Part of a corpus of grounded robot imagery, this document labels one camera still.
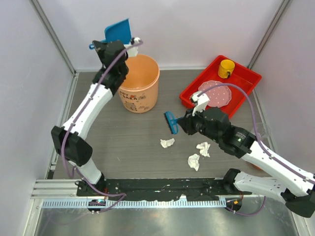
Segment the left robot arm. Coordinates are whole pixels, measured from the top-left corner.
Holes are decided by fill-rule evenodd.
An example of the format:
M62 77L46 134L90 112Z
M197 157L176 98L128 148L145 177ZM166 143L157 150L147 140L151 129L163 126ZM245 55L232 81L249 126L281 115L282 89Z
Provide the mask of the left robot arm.
M54 126L51 135L56 152L61 156L69 177L77 171L88 185L88 191L100 196L106 187L104 174L92 160L93 148L86 142L91 125L102 108L113 98L128 74L127 50L122 41L93 41L94 49L102 63L90 85L89 91L74 114L61 126Z

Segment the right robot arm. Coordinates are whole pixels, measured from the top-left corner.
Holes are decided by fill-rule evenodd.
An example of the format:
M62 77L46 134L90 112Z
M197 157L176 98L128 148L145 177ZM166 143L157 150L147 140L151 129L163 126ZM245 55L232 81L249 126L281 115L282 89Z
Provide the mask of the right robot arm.
M219 145L225 153L254 164L272 176L255 177L237 169L229 169L222 182L227 194L251 192L277 200L305 218L315 211L315 176L280 157L244 128L231 124L219 108L203 112L186 111L178 125L188 135L200 133Z

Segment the orange plastic bucket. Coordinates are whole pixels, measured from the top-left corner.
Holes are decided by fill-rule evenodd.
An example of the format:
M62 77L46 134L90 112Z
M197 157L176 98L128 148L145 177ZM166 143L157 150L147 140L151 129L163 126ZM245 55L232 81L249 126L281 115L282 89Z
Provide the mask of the orange plastic bucket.
M138 54L126 61L128 74L118 90L124 107L133 113L151 110L158 100L158 80L160 70L157 62Z

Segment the blue hand brush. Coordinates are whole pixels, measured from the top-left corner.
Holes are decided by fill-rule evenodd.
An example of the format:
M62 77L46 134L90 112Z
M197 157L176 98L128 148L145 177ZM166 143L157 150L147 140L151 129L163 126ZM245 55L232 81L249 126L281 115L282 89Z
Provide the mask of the blue hand brush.
M176 135L179 132L178 121L180 121L183 117L175 118L173 113L167 111L164 113L164 118L167 122L167 125L171 131L171 134Z

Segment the red plastic tray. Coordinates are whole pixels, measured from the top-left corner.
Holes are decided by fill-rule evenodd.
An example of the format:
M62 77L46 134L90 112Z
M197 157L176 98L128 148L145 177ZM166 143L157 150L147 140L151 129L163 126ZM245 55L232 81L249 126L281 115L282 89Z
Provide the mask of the red plastic tray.
M221 61L224 59L227 59L227 57L222 55L217 56L212 63L181 92L179 98L186 108L193 107L190 98L195 92L204 91L215 85L218 85L218 87L206 92L209 98L207 108L219 107L223 112L228 114L229 118L232 118L241 107L246 100L245 96L238 89L227 86L226 84L234 84L249 95L260 82L262 76L235 63L231 77L223 79L218 76L218 70Z

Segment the clear plastic cup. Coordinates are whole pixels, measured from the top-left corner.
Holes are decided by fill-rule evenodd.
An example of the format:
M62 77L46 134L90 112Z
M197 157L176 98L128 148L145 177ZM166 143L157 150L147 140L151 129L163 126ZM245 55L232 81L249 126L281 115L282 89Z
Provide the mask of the clear plastic cup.
M270 136L270 128L267 124L263 122L257 122L256 123L256 130L258 133L258 136L260 137L262 142L265 142L268 140Z

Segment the paper scrap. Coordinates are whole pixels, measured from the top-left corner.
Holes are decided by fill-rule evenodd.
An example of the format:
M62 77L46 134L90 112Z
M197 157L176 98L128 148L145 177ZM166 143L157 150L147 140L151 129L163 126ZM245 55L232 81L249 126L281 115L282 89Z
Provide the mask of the paper scrap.
M195 169L195 171L199 169L199 158L200 156L198 154L193 154L188 157L188 165L190 168Z
M174 143L175 143L175 139L174 138L169 139L169 140L162 140L162 139L160 139L160 145L163 148L168 148L168 147L172 146Z

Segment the blue dustpan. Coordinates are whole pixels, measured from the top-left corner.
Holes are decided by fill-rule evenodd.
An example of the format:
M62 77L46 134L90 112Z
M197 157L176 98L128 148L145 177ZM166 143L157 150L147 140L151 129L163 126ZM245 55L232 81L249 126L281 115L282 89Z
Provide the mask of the blue dustpan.
M104 39L100 42L106 45L110 42L118 40L121 41L124 45L130 45L132 42L128 18L107 26L104 30Z

